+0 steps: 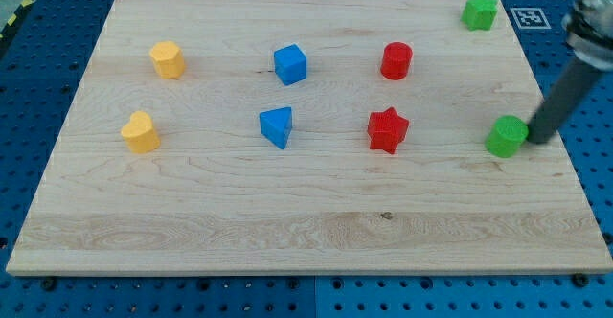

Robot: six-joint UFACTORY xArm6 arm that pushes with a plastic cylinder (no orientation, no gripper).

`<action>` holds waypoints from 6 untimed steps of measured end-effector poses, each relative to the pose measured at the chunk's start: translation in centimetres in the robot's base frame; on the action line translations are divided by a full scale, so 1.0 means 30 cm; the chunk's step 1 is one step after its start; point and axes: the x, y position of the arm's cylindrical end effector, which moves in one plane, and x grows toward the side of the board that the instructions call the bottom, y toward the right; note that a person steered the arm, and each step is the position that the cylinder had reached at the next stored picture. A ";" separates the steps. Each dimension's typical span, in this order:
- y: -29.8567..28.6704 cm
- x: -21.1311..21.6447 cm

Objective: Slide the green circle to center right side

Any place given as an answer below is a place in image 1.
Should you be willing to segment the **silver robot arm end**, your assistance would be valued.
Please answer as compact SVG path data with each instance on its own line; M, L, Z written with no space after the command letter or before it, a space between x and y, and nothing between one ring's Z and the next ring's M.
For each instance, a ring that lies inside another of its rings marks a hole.
M612 0L575 0L562 24L577 58L600 71L612 70Z

